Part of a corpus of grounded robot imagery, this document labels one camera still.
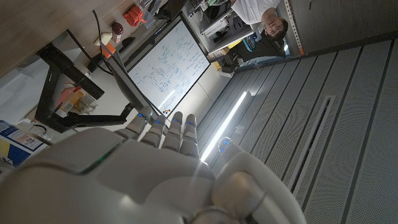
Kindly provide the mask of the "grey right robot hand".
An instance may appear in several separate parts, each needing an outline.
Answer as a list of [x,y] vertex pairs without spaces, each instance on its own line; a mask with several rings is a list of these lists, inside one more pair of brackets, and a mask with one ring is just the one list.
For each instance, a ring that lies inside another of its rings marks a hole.
[[214,174],[196,118],[169,128],[146,106],[115,132],[87,129],[34,155],[1,182],[2,223],[304,223],[291,191],[230,138]]

